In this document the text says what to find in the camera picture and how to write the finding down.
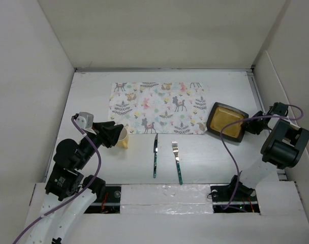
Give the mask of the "square yellow black plate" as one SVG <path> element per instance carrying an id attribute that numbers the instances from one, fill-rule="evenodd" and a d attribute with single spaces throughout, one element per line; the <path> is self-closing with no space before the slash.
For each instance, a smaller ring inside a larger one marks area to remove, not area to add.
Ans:
<path id="1" fill-rule="evenodd" d="M 249 115 L 232 106 L 215 102 L 208 120 L 206 127 L 209 133 L 219 136 L 221 130 L 228 124 L 248 118 Z M 242 128 L 242 122 L 232 124 L 223 130 L 223 138 L 240 143 L 244 137 L 244 128 Z"/>

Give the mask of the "floral animal print cloth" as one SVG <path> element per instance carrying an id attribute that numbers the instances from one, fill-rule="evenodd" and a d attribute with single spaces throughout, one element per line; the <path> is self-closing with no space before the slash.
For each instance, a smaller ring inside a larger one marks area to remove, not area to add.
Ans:
<path id="1" fill-rule="evenodd" d="M 208 88 L 200 82 L 114 83 L 108 118 L 129 134 L 204 134 Z"/>

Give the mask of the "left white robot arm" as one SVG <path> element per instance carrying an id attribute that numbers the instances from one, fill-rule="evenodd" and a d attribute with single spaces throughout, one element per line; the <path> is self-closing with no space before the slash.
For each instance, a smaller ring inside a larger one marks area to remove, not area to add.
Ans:
<path id="1" fill-rule="evenodd" d="M 111 148 L 118 142 L 123 125 L 113 121 L 78 127 L 83 138 L 62 140 L 56 147 L 55 162 L 45 187 L 40 216 L 26 243 L 64 243 L 78 218 L 106 195 L 106 182 L 96 174 L 84 176 L 80 170 L 92 158 L 99 158 L 99 147 Z"/>

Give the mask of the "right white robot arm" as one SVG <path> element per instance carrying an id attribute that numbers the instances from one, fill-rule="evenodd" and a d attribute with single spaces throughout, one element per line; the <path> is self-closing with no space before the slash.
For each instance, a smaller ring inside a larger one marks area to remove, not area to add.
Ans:
<path id="1" fill-rule="evenodd" d="M 270 133 L 263 143 L 258 160 L 249 168 L 238 171 L 227 187 L 232 200 L 248 197 L 257 184 L 277 169 L 293 168 L 299 162 L 309 141 L 309 130 L 292 123 L 288 117 L 290 105 L 275 102 L 268 112 L 257 112 L 242 123 L 245 131 L 259 135 L 264 130 Z"/>

